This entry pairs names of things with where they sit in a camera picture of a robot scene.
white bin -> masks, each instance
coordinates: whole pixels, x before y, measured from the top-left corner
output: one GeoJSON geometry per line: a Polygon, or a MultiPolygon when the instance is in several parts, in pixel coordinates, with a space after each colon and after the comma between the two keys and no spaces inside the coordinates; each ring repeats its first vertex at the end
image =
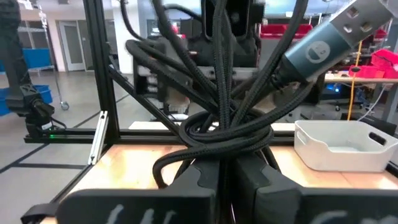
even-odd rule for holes
{"type": "Polygon", "coordinates": [[[360,121],[296,121],[294,149],[314,170],[382,172],[398,139],[360,121]]]}

gray floor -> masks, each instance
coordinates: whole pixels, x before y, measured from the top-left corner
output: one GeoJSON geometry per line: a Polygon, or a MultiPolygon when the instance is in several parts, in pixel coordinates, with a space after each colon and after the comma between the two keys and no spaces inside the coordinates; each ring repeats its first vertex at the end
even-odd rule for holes
{"type": "MultiPolygon", "coordinates": [[[[60,73],[59,83],[64,101],[70,105],[62,111],[53,73],[32,75],[34,84],[50,85],[56,108],[54,118],[74,127],[95,128],[97,117],[87,120],[100,110],[94,74],[91,72],[60,73]]],[[[6,77],[0,75],[0,88],[8,87],[6,77]]],[[[138,102],[115,84],[119,125],[128,128],[133,121],[149,121],[151,115],[138,102]]],[[[323,106],[330,116],[339,116],[332,106],[323,106]]],[[[197,105],[190,113],[201,110],[197,105]]],[[[15,168],[15,161],[24,164],[72,164],[85,165],[89,145],[79,144],[25,144],[25,123],[14,114],[0,117],[0,217],[2,224],[20,223],[20,216],[32,205],[49,202],[66,186],[78,169],[15,168]]]]}

orange cable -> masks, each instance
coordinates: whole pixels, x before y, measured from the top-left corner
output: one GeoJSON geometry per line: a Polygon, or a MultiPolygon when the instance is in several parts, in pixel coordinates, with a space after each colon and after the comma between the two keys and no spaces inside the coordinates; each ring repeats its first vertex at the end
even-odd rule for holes
{"type": "MultiPolygon", "coordinates": [[[[361,56],[361,50],[362,50],[362,41],[359,43],[358,54],[356,56],[356,61],[355,61],[355,67],[357,67],[359,64],[359,57],[361,56]]],[[[351,113],[353,112],[353,104],[354,104],[354,97],[355,97],[355,76],[356,76],[356,72],[354,72],[353,80],[351,81],[351,97],[349,99],[347,121],[349,121],[351,119],[351,113]]]]}

cart wheel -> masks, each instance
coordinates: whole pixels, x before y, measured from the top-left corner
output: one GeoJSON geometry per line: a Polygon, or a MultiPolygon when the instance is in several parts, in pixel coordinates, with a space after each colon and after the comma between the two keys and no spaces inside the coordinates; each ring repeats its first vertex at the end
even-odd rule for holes
{"type": "Polygon", "coordinates": [[[69,110],[69,104],[68,104],[68,102],[65,102],[65,101],[63,101],[63,102],[61,102],[61,108],[62,108],[62,110],[69,110]]]}

usb connector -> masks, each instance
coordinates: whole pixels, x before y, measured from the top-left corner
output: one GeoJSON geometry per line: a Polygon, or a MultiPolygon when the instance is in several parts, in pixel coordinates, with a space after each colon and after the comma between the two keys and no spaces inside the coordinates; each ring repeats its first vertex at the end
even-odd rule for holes
{"type": "Polygon", "coordinates": [[[397,14],[398,0],[351,1],[284,54],[275,86],[315,79],[397,14]]]}
{"type": "Polygon", "coordinates": [[[333,15],[329,22],[354,47],[394,16],[398,16],[398,0],[355,0],[333,15]]]}

